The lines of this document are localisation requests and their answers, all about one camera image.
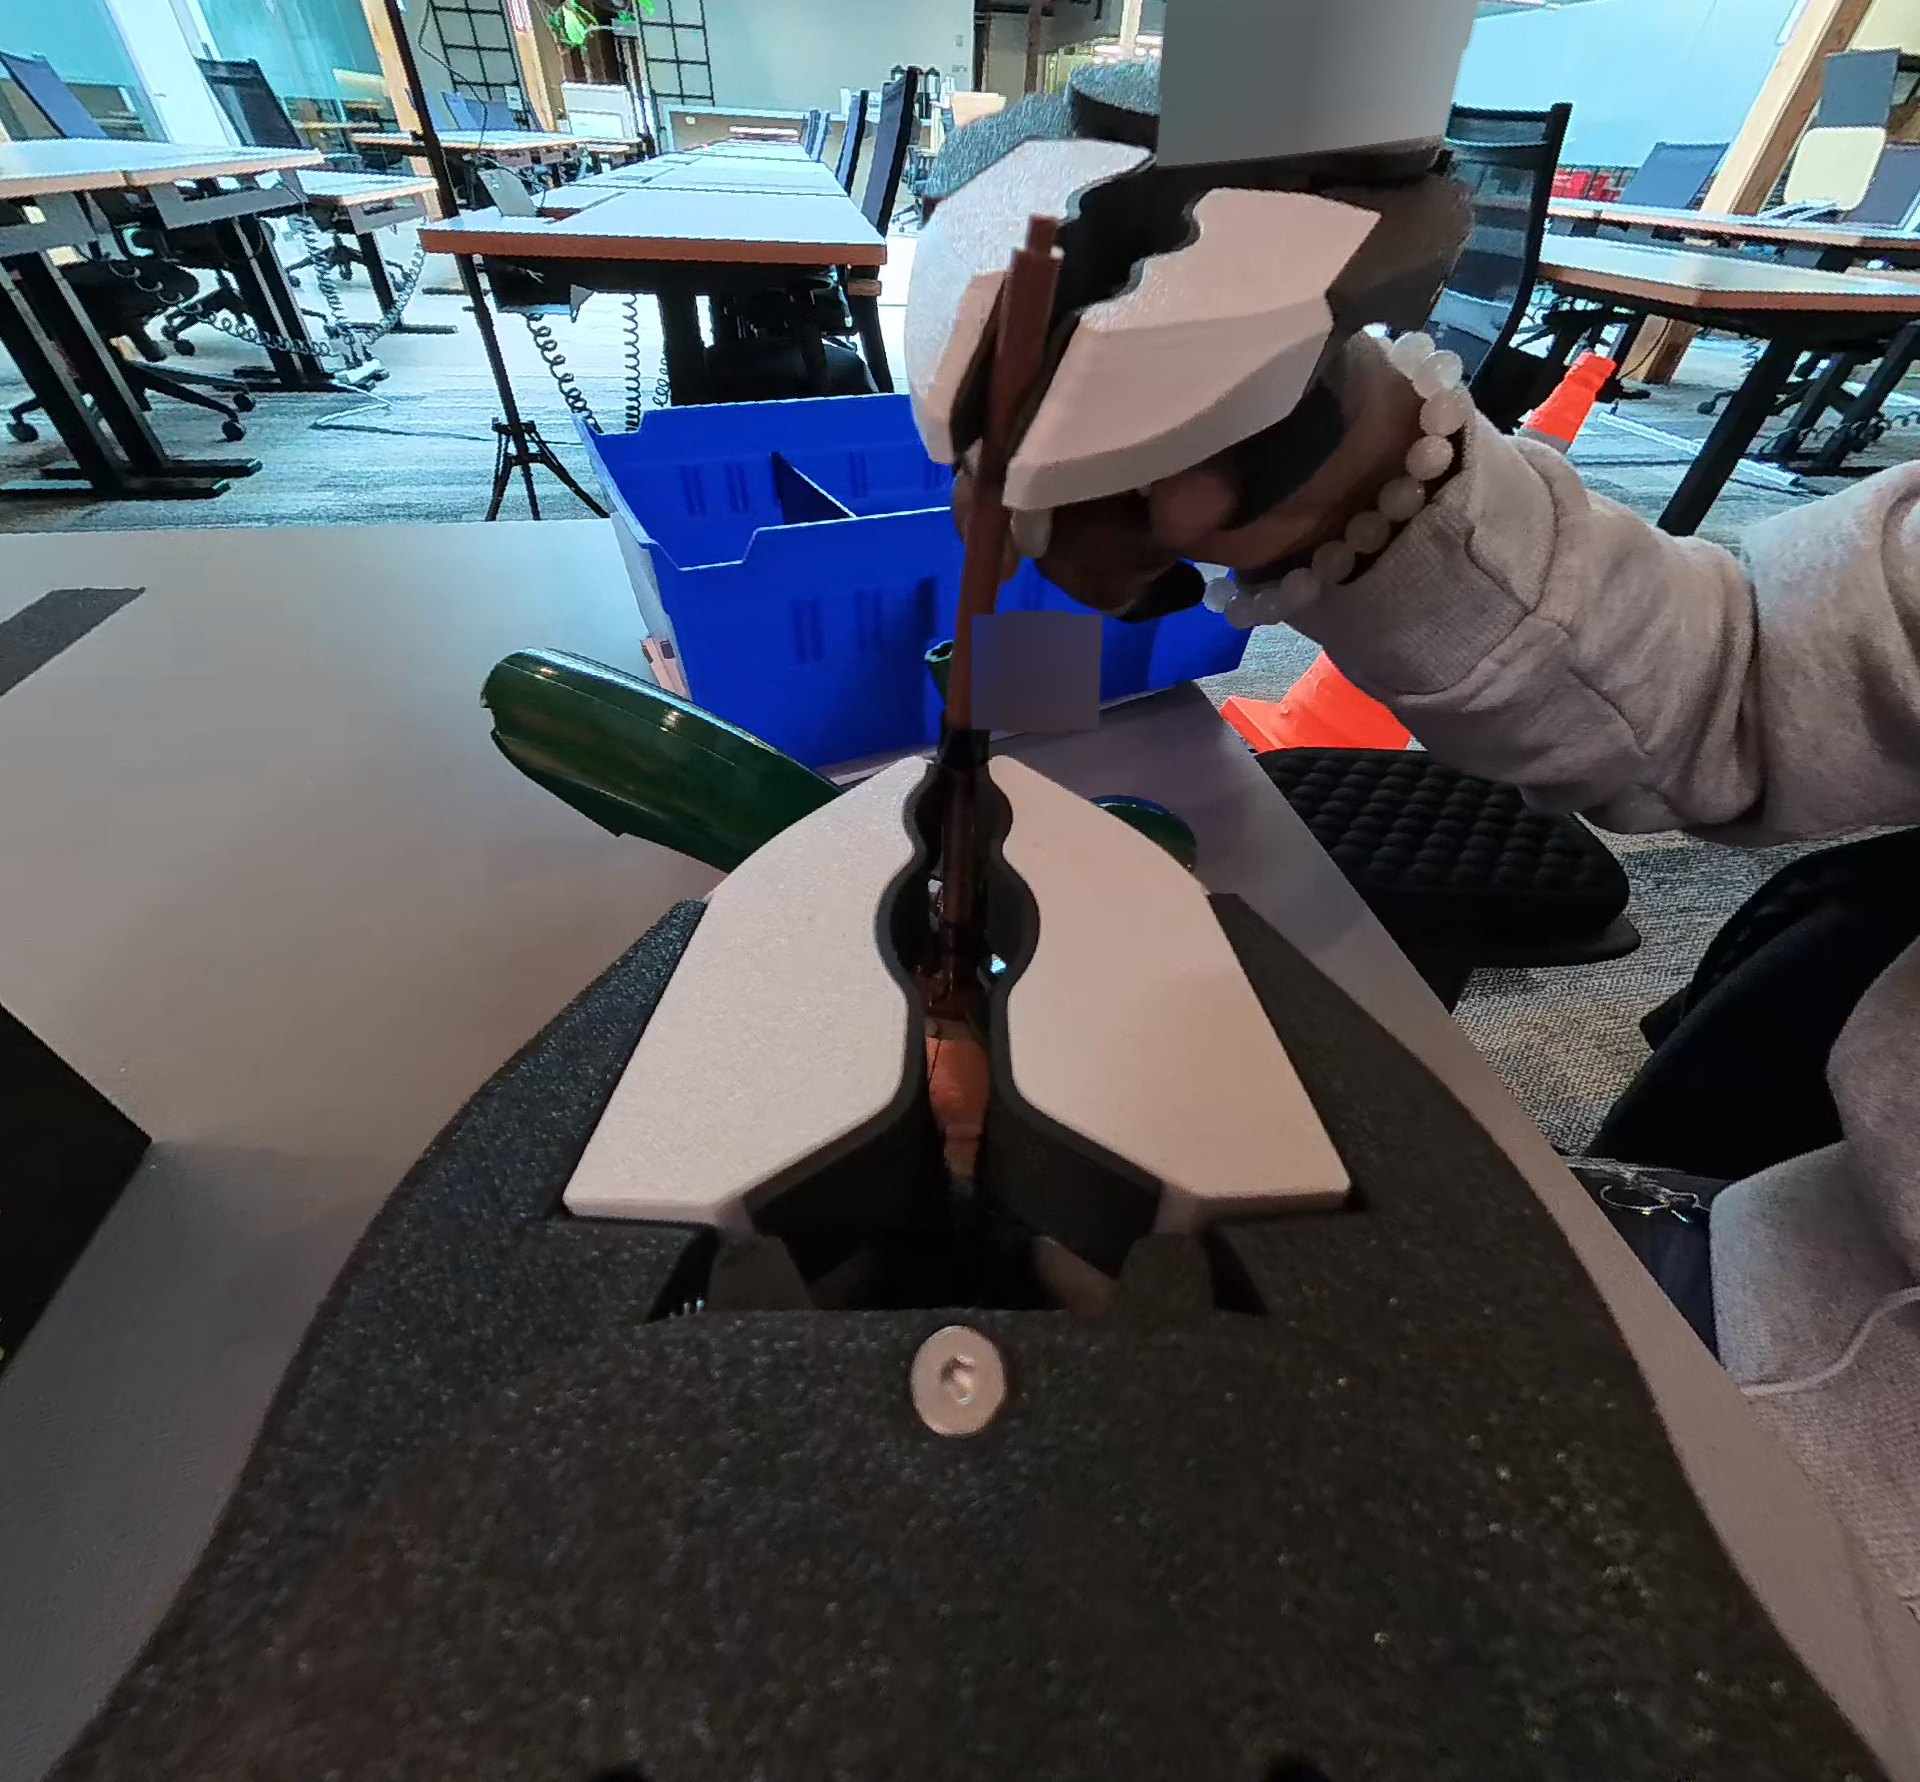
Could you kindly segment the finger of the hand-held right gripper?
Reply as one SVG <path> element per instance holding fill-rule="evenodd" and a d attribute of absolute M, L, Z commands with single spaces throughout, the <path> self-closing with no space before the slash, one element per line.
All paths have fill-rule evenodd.
<path fill-rule="evenodd" d="M 1057 307 L 1087 297 L 1098 276 L 1095 236 L 1083 231 L 1080 199 L 1149 163 L 1137 145 L 1110 140 L 1026 140 L 951 193 L 919 234 L 908 285 L 904 368 L 924 451 L 957 465 L 978 438 L 981 366 L 992 359 L 992 327 L 1008 264 L 1032 218 L 1057 225 L 1064 262 Z"/>
<path fill-rule="evenodd" d="M 1006 510 L 1120 497 L 1281 423 L 1331 340 L 1329 290 L 1377 222 L 1315 193 L 1205 193 L 1181 248 L 1078 317 L 1008 465 Z"/>

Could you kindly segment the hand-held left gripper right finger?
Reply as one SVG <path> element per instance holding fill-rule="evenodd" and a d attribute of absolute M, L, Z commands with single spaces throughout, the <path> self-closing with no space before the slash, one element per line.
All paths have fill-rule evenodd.
<path fill-rule="evenodd" d="M 1352 1176 L 1166 850 L 994 762 L 994 1201 L 1104 1276 L 1139 1241 L 1347 1206 Z"/>

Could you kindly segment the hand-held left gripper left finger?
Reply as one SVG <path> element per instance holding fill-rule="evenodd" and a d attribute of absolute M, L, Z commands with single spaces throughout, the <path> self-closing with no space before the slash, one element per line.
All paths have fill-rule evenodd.
<path fill-rule="evenodd" d="M 900 1106 L 915 1053 L 880 905 L 918 868 L 902 761 L 725 875 L 565 1189 L 572 1218 L 747 1233 Z"/>

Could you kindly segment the long brown toy stem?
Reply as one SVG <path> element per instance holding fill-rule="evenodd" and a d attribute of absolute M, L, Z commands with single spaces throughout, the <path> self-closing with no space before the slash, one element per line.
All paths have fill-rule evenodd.
<path fill-rule="evenodd" d="M 1020 247 L 1012 254 L 1000 284 L 990 334 L 992 352 L 979 381 L 978 462 L 964 525 L 946 728 L 938 755 L 941 893 L 924 979 L 927 1002 L 943 1017 L 954 1017 L 966 1008 L 978 979 L 974 810 L 985 744 L 974 712 L 975 620 L 995 610 L 1003 564 L 1010 546 L 1005 480 L 1018 429 L 1044 379 L 1048 328 L 1062 268 L 1057 234 L 1056 216 L 1029 218 Z"/>

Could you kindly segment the toy orchid plant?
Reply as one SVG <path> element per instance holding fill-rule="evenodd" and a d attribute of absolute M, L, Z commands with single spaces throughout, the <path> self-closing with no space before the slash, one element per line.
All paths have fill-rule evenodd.
<path fill-rule="evenodd" d="M 559 654 L 523 652 L 495 666 L 484 706 L 492 712 L 492 739 L 501 753 L 529 780 L 613 835 L 676 849 L 727 875 L 790 824 L 847 791 L 683 699 Z M 924 762 L 924 784 L 911 806 L 924 846 L 919 865 L 894 884 L 880 905 L 882 946 L 900 959 L 908 985 L 915 1048 L 908 1087 L 900 1106 L 836 1155 L 820 1178 L 775 1198 L 768 1212 L 779 1201 L 822 1201 L 831 1213 L 853 1212 L 861 1201 L 880 1203 L 876 1196 L 829 1198 L 825 1178 L 831 1170 L 847 1170 L 856 1188 L 865 1188 L 891 1175 L 894 1160 L 904 1160 L 904 1175 L 933 1162 L 936 1143 L 919 1139 L 928 1117 L 918 1115 L 928 1099 L 918 983 L 927 938 L 919 928 L 923 877 L 938 858 L 924 842 L 927 831 L 936 831 L 919 818 L 927 803 L 941 814 L 935 762 Z"/>

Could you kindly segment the person's right forearm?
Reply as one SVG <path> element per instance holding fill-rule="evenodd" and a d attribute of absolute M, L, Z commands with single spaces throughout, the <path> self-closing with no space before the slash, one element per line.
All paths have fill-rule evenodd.
<path fill-rule="evenodd" d="M 1673 538 L 1486 422 L 1294 626 L 1438 761 L 1615 835 L 1789 845 L 1917 819 L 1916 465 L 1742 548 Z"/>

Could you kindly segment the grey desk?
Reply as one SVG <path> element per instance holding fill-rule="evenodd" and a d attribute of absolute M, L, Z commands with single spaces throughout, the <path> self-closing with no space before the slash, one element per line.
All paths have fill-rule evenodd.
<path fill-rule="evenodd" d="M 718 875 L 482 680 L 588 525 L 4 538 L 4 1006 L 149 1139 L 4 1362 L 4 1779 L 1885 1779 L 1807 1484 L 1200 695 L 1012 761 L 1213 898 L 1346 1208 L 816 1308 L 562 1188 Z M 930 1220 L 918 1203 L 930 1201 Z"/>

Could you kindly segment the person's right hand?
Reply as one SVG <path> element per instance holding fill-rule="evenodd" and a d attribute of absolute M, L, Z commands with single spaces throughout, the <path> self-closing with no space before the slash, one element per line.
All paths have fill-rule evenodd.
<path fill-rule="evenodd" d="M 1308 476 L 1283 479 L 1261 514 L 1241 497 L 1233 454 L 1144 492 L 1073 504 L 1052 516 L 1039 573 L 1109 618 L 1153 618 L 1185 582 L 1185 567 L 1216 565 L 1262 582 L 1346 535 L 1405 474 L 1424 435 L 1421 399 L 1372 336 L 1352 340 L 1332 379 L 1344 434 Z"/>

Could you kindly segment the group of black office chairs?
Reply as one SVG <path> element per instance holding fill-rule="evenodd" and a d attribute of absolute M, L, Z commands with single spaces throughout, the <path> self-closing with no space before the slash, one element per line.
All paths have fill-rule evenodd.
<path fill-rule="evenodd" d="M 1631 352 L 1644 323 L 1673 319 L 1794 345 L 1763 418 L 1799 406 L 1765 460 L 1830 472 L 1880 438 L 1885 403 L 1916 373 L 1916 233 L 1549 198 L 1517 136 L 1490 116 L 1455 119 L 1474 222 L 1431 313 L 1504 403 L 1542 388 L 1583 340 L 1621 327 Z"/>

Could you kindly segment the orange traffic cone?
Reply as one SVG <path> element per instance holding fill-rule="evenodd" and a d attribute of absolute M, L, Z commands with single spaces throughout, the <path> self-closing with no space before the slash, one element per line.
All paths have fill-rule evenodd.
<path fill-rule="evenodd" d="M 1538 403 L 1515 429 L 1517 440 L 1547 446 L 1566 456 L 1592 416 L 1596 403 L 1611 384 L 1617 364 L 1611 355 L 1583 352 L 1558 379 L 1547 401 Z"/>
<path fill-rule="evenodd" d="M 1219 715 L 1258 753 L 1412 748 L 1409 730 L 1392 710 L 1366 696 L 1324 654 L 1281 699 L 1231 696 Z"/>

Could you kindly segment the group of wood-edged tables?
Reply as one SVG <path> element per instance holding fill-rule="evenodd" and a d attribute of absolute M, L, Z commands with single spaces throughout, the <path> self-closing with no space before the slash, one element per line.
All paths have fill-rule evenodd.
<path fill-rule="evenodd" d="M 636 177 L 602 179 L 554 193 L 534 216 L 496 210 L 431 222 L 429 254 L 489 260 L 545 274 L 565 265 L 610 265 L 636 290 L 656 277 L 669 290 L 728 287 L 728 276 L 775 277 L 825 270 L 876 270 L 880 239 L 866 233 L 854 204 L 831 191 L 798 190 L 805 166 L 795 147 L 761 147 L 734 159 L 736 166 L 773 169 L 744 188 L 710 171 L 727 164 L 721 148 L 692 152 L 681 166 L 643 163 Z M 4 204 L 31 206 L 25 222 L 4 226 L 8 239 L 49 250 L 92 242 L 89 225 L 63 234 L 59 216 L 103 193 L 149 196 L 171 218 L 216 222 L 248 216 L 256 206 L 235 190 L 175 204 L 166 191 L 235 179 L 308 174 L 304 161 L 281 148 L 196 151 L 133 140 L 29 140 L 4 145 Z M 1672 535 L 1695 533 L 1735 474 L 1773 405 L 1805 355 L 1891 359 L 1916 328 L 1916 274 L 1894 270 L 1812 270 L 1742 260 L 1700 245 L 1623 245 L 1588 233 L 1547 234 L 1536 282 L 1598 310 L 1643 314 L 1760 344 L 1752 368 L 1693 469 L 1668 501 L 1662 525 Z"/>

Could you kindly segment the black mesh seat cushion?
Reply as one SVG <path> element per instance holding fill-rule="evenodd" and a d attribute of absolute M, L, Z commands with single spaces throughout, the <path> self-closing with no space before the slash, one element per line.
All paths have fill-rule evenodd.
<path fill-rule="evenodd" d="M 1258 764 L 1446 1008 L 1478 969 L 1640 948 L 1628 877 L 1575 816 L 1419 749 L 1294 748 Z"/>

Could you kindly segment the blue plastic bin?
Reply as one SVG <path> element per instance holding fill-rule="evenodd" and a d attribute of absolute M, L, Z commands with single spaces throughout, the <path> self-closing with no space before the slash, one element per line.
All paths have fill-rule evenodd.
<path fill-rule="evenodd" d="M 686 701 L 814 768 L 935 746 L 924 654 L 954 630 L 962 541 L 904 395 L 577 434 Z"/>

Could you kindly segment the black tripod stand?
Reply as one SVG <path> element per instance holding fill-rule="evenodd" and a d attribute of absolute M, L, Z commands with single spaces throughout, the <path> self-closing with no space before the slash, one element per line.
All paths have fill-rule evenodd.
<path fill-rule="evenodd" d="M 403 82 L 403 92 L 406 103 L 413 110 L 416 119 L 416 139 L 424 147 L 424 159 L 427 171 L 438 190 L 441 220 L 451 218 L 459 210 L 457 191 L 453 186 L 453 171 L 448 161 L 448 151 L 439 132 L 429 119 L 429 108 L 425 99 L 424 80 L 418 75 L 418 65 L 413 51 L 413 45 L 405 34 L 405 23 L 400 14 L 399 0 L 377 0 L 379 12 L 389 25 L 389 36 L 392 38 L 399 76 Z M 496 522 L 501 516 L 501 505 L 508 500 L 512 479 L 517 479 L 526 495 L 528 516 L 534 522 L 541 522 L 541 497 L 536 489 L 536 474 L 545 471 L 554 476 L 559 486 L 571 494 L 577 501 L 585 504 L 588 512 L 600 519 L 606 519 L 610 514 L 606 505 L 596 500 L 582 480 L 574 479 L 551 449 L 551 444 L 541 434 L 536 423 L 529 423 L 516 401 L 514 381 L 510 376 L 503 352 L 492 324 L 492 309 L 489 297 L 482 287 L 482 282 L 477 274 L 475 260 L 468 255 L 455 255 L 453 264 L 459 274 L 459 284 L 468 300 L 471 314 L 478 340 L 482 344 L 484 358 L 492 376 L 492 390 L 496 396 L 496 418 L 492 422 L 492 444 L 495 444 L 495 462 L 492 462 L 492 492 L 486 512 L 489 522 Z"/>

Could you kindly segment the person's grey hoodie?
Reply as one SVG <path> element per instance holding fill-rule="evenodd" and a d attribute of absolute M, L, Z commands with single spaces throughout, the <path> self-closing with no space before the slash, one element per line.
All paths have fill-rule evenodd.
<path fill-rule="evenodd" d="M 1716 1198 L 1718 1353 L 1855 1530 L 1906 1559 L 1917 1513 L 1916 952 L 1848 1017 L 1828 1087 L 1839 1142 Z"/>

